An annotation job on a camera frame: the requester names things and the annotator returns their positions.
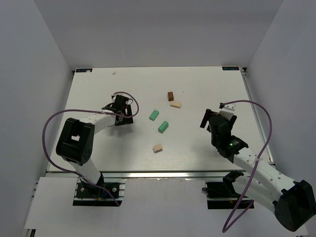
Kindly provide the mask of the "green rectangular block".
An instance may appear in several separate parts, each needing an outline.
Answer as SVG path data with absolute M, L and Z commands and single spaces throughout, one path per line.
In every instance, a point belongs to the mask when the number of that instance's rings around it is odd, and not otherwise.
M 159 111 L 153 110 L 153 112 L 149 116 L 149 120 L 155 121 L 155 119 L 158 117 L 158 115 L 159 115 Z

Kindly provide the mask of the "dark brown wood block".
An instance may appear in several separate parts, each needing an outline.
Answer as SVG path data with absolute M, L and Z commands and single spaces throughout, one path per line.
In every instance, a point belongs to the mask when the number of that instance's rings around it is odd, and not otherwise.
M 168 92 L 167 93 L 167 98 L 168 98 L 168 101 L 171 102 L 174 100 L 174 94 L 172 91 Z

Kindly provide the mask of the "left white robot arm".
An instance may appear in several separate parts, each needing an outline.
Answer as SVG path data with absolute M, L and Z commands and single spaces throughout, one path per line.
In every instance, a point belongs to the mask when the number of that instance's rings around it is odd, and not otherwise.
M 101 186 L 102 173 L 94 165 L 91 156 L 94 136 L 107 127 L 133 123 L 132 97 L 123 93 L 112 95 L 112 102 L 100 112 L 85 118 L 68 118 L 57 142 L 56 153 L 79 174 L 82 182 Z

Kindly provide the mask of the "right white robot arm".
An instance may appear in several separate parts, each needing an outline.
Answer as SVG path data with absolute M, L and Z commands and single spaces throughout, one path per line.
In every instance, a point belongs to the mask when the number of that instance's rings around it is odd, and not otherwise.
M 257 157 L 244 141 L 233 136 L 232 128 L 237 119 L 234 112 L 230 107 L 218 113 L 206 109 L 200 124 L 211 133 L 211 144 L 222 157 L 254 173 L 253 178 L 247 178 L 232 171 L 223 179 L 226 187 L 241 194 L 247 186 L 245 196 L 270 210 L 287 230 L 297 231 L 316 214 L 312 186 L 305 180 L 297 182 L 283 175 Z

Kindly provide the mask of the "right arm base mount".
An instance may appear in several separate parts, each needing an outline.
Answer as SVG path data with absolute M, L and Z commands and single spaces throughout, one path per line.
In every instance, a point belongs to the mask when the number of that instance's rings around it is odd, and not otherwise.
M 202 192 L 206 194 L 208 210 L 233 210 L 241 191 L 235 191 L 233 184 L 244 177 L 241 171 L 233 170 L 225 176 L 206 177 Z

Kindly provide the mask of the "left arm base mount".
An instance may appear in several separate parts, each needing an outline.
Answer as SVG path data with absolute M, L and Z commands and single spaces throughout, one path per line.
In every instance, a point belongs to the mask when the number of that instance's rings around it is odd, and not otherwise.
M 111 193 L 118 205 L 105 190 L 77 181 L 73 206 L 119 207 L 124 197 L 125 183 L 105 182 L 103 185 Z

